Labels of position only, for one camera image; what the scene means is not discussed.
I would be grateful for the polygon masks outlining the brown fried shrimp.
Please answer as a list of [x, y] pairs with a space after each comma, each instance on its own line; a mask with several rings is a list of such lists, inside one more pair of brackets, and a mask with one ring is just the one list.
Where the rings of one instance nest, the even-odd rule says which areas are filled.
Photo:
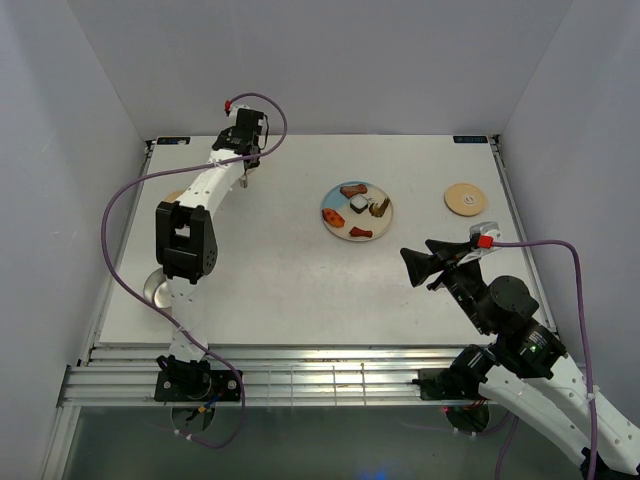
[[382, 218], [385, 215], [386, 210], [390, 204], [391, 204], [390, 198], [385, 197], [381, 203], [371, 203], [368, 208], [369, 213], [371, 216], [375, 218]]

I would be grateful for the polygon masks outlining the red sausage piece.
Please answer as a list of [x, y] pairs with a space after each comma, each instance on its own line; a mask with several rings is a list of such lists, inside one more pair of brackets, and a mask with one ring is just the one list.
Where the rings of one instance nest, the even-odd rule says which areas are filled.
[[366, 238], [371, 239], [374, 236], [374, 232], [372, 230], [365, 230], [359, 227], [352, 227], [349, 231], [349, 236], [351, 238]]

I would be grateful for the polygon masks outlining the ceramic food plate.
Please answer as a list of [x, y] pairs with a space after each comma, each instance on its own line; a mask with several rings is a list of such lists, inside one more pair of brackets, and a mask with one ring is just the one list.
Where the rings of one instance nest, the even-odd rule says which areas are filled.
[[[382, 235], [384, 235], [387, 230], [390, 228], [394, 208], [391, 201], [391, 204], [386, 210], [385, 215], [382, 218], [375, 218], [370, 215], [369, 210], [364, 210], [361, 213], [354, 211], [350, 207], [350, 199], [345, 198], [340, 192], [339, 188], [343, 185], [351, 185], [351, 184], [359, 184], [363, 183], [367, 185], [368, 192], [363, 196], [369, 200], [369, 205], [371, 203], [381, 203], [385, 197], [389, 197], [389, 195], [377, 187], [374, 184], [364, 182], [364, 181], [350, 181], [339, 184], [328, 191], [325, 195], [321, 207], [320, 207], [320, 215], [323, 224], [327, 227], [327, 229], [335, 236], [340, 239], [351, 241], [351, 242], [368, 242], [373, 241]], [[344, 219], [345, 225], [343, 228], [334, 228], [333, 226], [327, 224], [322, 217], [322, 210], [324, 208], [330, 208], [336, 210]], [[374, 236], [371, 239], [366, 238], [351, 238], [349, 236], [349, 231], [352, 227], [359, 227], [365, 230], [372, 230], [374, 232]]]

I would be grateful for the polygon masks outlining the seaweed rice block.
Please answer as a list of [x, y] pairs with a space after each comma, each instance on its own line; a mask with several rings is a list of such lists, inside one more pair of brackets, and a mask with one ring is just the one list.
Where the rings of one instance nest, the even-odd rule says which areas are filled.
[[367, 210], [369, 207], [369, 200], [364, 197], [363, 195], [356, 195], [354, 197], [352, 197], [350, 199], [350, 207], [358, 212], [361, 213], [364, 210]]

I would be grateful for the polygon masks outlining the orange carrot slice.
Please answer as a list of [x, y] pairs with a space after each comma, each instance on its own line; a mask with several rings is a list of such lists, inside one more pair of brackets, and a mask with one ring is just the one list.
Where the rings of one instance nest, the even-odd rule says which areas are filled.
[[334, 228], [343, 228], [345, 225], [345, 219], [336, 210], [324, 208], [322, 210], [322, 217], [327, 224]]

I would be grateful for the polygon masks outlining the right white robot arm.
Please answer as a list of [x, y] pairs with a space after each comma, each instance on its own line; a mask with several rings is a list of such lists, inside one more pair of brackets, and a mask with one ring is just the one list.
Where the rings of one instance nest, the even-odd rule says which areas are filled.
[[556, 445], [583, 478], [638, 478], [639, 429], [597, 390], [591, 365], [579, 367], [535, 319], [539, 304], [522, 280], [484, 281], [480, 260], [503, 243], [476, 233], [464, 243], [426, 246], [400, 251], [411, 285], [445, 289], [476, 330], [494, 340], [465, 347], [433, 378], [419, 374], [413, 382], [422, 397], [491, 400]]

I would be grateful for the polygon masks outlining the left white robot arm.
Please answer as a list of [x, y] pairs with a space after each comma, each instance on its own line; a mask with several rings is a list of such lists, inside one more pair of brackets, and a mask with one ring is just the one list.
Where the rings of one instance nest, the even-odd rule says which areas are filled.
[[233, 185], [259, 165], [260, 137], [268, 130], [267, 115], [244, 105], [233, 107], [230, 118], [233, 124], [213, 143], [206, 168], [155, 212], [156, 259], [171, 296], [171, 316], [178, 322], [169, 355], [158, 364], [168, 382], [194, 400], [212, 387], [203, 360], [207, 339], [202, 324], [204, 281], [218, 257], [213, 217]]

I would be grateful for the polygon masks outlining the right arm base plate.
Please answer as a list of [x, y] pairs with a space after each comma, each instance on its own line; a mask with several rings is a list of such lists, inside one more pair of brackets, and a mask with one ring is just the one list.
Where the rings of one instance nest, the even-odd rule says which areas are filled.
[[420, 369], [411, 384], [419, 389], [422, 400], [479, 400], [482, 397], [479, 388], [488, 381], [487, 374], [451, 367], [437, 374]]

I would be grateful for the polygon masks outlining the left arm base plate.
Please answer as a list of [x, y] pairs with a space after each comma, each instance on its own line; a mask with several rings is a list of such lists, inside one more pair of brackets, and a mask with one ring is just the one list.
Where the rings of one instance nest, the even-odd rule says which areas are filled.
[[238, 402], [240, 397], [239, 382], [228, 370], [172, 374], [161, 371], [153, 394], [154, 401], [163, 403], [207, 403], [214, 398]]

